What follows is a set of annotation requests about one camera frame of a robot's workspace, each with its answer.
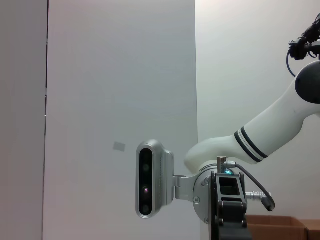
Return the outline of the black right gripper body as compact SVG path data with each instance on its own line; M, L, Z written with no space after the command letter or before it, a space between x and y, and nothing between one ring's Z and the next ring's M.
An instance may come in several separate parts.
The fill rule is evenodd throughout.
M211 172L211 239L220 239L220 220L219 220L219 184L217 174Z

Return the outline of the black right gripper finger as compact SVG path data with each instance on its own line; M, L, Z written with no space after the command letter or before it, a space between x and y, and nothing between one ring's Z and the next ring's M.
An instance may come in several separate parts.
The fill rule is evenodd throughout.
M240 201L222 200L218 203L217 230L219 240L252 240L247 226L247 206Z
M217 173L216 192L219 201L244 201L245 194L239 175Z

